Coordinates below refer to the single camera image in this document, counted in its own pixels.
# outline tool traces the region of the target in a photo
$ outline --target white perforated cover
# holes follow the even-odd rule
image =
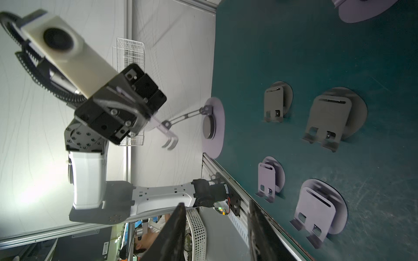
[[[195,208],[186,212],[187,222],[190,226],[191,239],[193,243],[192,261],[206,260],[206,228]]]

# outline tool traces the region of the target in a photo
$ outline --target black cable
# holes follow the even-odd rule
[[[86,98],[82,95],[75,95],[55,87],[51,83],[50,79],[47,79],[36,69],[36,66],[32,63],[29,55],[26,52],[17,52],[15,55],[24,69],[31,76],[32,80],[58,99],[72,104],[75,107],[80,106],[86,100]]]
[[[8,12],[0,12],[0,23],[7,34],[15,41],[19,47],[22,47],[25,40],[20,36],[20,34],[16,31],[13,24],[19,21],[21,18],[13,13]],[[42,57],[31,47],[26,49],[26,53],[35,61],[39,62]]]

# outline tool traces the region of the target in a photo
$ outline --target wire mesh basket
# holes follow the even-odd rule
[[[186,211],[193,244],[192,261],[206,260],[206,228],[195,208]]]
[[[145,71],[145,45],[144,43],[116,38],[116,46],[112,50],[113,68],[120,73],[131,63],[136,63]],[[119,144],[119,146],[140,146],[144,145],[144,130],[137,135],[130,132]]]

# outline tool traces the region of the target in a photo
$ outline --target black panel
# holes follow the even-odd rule
[[[150,99],[153,94],[158,90],[158,86],[153,80],[146,74],[136,81],[133,85],[135,92],[142,98]]]
[[[103,261],[103,244],[110,241],[112,227],[101,228],[98,234],[72,238],[65,236],[58,239],[52,261]]]
[[[141,260],[184,261],[185,228],[186,208],[180,203]]]

